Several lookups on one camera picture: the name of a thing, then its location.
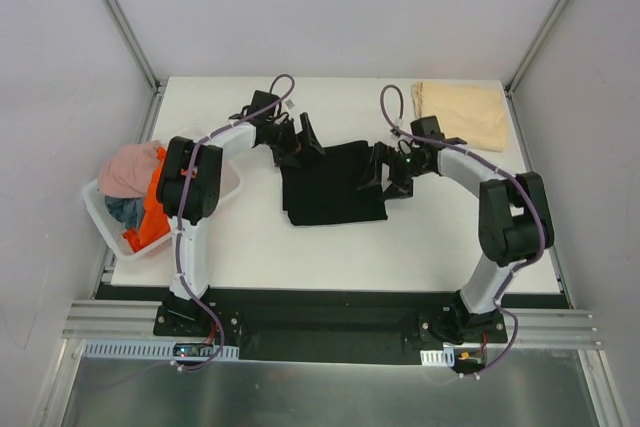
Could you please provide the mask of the black t shirt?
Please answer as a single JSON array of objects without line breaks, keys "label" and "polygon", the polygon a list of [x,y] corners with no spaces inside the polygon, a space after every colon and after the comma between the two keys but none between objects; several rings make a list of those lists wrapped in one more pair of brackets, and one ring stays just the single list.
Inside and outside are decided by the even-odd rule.
[{"label": "black t shirt", "polygon": [[304,167],[282,166],[282,209],[296,227],[385,221],[379,186],[359,190],[373,148],[365,140],[327,147]]}]

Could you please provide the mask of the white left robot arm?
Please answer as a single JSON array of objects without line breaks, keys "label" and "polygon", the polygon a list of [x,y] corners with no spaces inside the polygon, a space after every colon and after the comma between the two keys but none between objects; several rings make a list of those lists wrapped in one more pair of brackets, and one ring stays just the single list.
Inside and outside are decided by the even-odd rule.
[{"label": "white left robot arm", "polygon": [[324,147],[306,113],[294,121],[283,99],[257,90],[230,126],[203,140],[175,136],[168,146],[156,198],[168,217],[175,277],[156,314],[157,336],[216,336],[222,326],[204,306],[209,290],[207,237],[219,203],[222,167],[266,145],[282,179],[282,208],[296,227],[382,221],[385,202],[411,181],[400,150],[383,142]]}]

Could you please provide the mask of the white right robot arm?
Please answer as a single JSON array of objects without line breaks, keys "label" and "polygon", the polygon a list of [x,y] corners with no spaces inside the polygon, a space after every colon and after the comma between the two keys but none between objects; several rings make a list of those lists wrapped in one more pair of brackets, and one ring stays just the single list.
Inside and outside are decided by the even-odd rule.
[{"label": "white right robot arm", "polygon": [[410,135],[395,146],[375,143],[357,187],[368,191],[387,181],[383,199],[410,198],[414,178],[429,173],[456,182],[478,201],[480,260],[449,307],[429,323],[435,338],[460,345],[496,321],[515,275],[553,246],[554,227],[538,173],[512,174],[492,164],[462,139],[446,138],[434,116],[412,122]]}]

